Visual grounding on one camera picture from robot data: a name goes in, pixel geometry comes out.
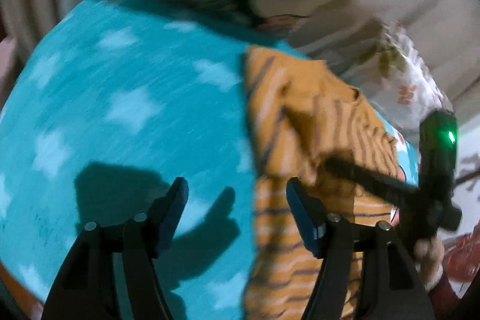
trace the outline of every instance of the hand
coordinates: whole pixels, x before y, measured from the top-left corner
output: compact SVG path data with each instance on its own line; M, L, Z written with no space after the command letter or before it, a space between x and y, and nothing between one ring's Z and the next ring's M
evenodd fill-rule
M420 239L413 250L417 262L420 264L418 273L427 291L433 289L442 277L443 256L445 249L437 238Z

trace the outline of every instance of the striped fabric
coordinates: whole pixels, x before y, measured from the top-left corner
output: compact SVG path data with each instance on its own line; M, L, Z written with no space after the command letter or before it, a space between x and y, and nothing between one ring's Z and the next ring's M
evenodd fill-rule
M361 92L322 61L306 61L252 46L245 58L245 88L259 178L255 192L257 257L244 295L249 320L300 319L321 260L303 246L287 204L286 182L298 176L328 211L352 222L390 220L391 206L363 187L324 172L336 154L396 178L395 138ZM354 254L343 317L356 305L362 254Z

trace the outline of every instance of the metal screw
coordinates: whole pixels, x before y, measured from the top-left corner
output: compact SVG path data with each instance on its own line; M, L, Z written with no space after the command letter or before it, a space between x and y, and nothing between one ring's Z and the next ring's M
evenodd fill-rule
M329 220L330 220L331 222L333 222L333 223L337 223L337 222L340 221L341 217L340 217L340 215L337 214L337 213L329 213L329 214L327 215L327 219L329 219Z
M145 221L147 219L147 215L143 212L138 213L138 214L135 215L135 217L133 219L138 223L142 223L143 221Z
M86 231L94 231L95 228L97 228L97 223L96 222L90 221L89 223L85 224L85 230Z
M384 231L389 231L392 226L385 220L378 222L378 227Z

